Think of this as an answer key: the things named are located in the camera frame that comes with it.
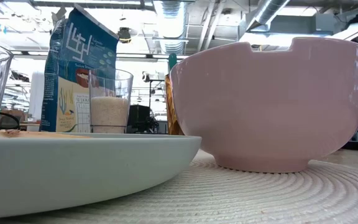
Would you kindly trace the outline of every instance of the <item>round placemat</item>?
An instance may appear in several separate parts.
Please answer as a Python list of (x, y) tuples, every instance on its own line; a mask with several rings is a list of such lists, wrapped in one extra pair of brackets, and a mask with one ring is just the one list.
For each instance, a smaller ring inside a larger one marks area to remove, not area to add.
[(0, 223), (358, 223), (358, 169), (312, 161), (303, 172), (260, 174), (200, 152), (188, 170), (143, 192)]

